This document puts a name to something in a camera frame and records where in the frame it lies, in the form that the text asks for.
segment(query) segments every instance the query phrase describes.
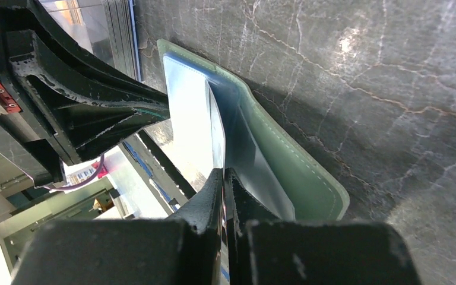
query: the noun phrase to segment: black metal bracket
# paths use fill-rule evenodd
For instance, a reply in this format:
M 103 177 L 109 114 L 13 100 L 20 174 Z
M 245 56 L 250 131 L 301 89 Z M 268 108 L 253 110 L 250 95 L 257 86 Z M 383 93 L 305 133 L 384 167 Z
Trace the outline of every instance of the black metal bracket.
M 0 0 L 0 83 L 21 109 L 0 116 L 0 153 L 36 186 L 169 117 L 165 94 L 79 47 L 37 0 Z
M 223 199 L 231 200 L 226 209 Z M 223 219 L 230 284 L 420 284 L 390 226 L 278 221 L 232 169 L 214 169 L 165 220 L 50 225 L 26 250 L 12 284 L 220 284 Z

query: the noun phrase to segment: gray marble surface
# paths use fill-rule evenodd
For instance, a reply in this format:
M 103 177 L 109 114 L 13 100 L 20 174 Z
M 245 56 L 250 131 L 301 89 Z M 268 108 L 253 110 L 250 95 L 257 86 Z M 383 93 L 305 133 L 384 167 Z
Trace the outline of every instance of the gray marble surface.
M 145 82 L 157 39 L 231 70 L 348 190 L 346 219 L 385 220 L 425 284 L 456 284 L 456 0 L 140 0 Z

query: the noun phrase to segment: cable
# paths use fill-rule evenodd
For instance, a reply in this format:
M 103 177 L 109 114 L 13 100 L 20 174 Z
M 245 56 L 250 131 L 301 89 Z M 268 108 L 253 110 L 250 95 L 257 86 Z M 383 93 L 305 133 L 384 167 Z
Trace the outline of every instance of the cable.
M 97 175 L 99 175 L 99 173 L 102 171 L 103 168 L 104 168 L 104 154 L 102 154 L 100 156 L 99 166 L 97 166 L 97 169 L 95 170 L 95 172 L 85 181 L 82 181 L 76 185 L 63 186 L 63 187 L 58 187 L 58 188 L 54 188 L 54 189 L 47 188 L 47 189 L 50 189 L 52 191 L 70 191 L 70 190 L 78 189 L 80 187 L 87 185 L 93 179 L 95 179 L 95 177 L 97 177 Z

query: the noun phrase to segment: marble veining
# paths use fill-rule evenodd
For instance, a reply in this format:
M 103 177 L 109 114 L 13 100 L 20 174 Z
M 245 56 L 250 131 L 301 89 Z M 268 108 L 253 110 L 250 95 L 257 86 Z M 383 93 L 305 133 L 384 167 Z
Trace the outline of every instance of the marble veining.
M 157 39 L 249 84 L 348 190 L 346 219 L 384 220 L 425 284 L 456 284 L 456 0 L 140 0 L 145 82 Z

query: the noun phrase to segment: red component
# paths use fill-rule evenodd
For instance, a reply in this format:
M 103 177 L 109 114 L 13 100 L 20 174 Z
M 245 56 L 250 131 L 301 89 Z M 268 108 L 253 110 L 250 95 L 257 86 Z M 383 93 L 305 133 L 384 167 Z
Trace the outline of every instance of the red component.
M 91 166 L 94 169 L 99 168 L 100 161 L 95 161 L 94 163 L 91 164 Z M 106 166 L 102 166 L 102 169 L 100 170 L 99 174 L 97 174 L 97 178 L 101 179 L 102 177 L 108 175 L 109 172 L 106 169 Z
M 11 95 L 4 89 L 4 87 L 0 83 L 0 104 L 6 111 L 9 113 L 17 113 L 22 111 L 18 103 L 11 97 Z

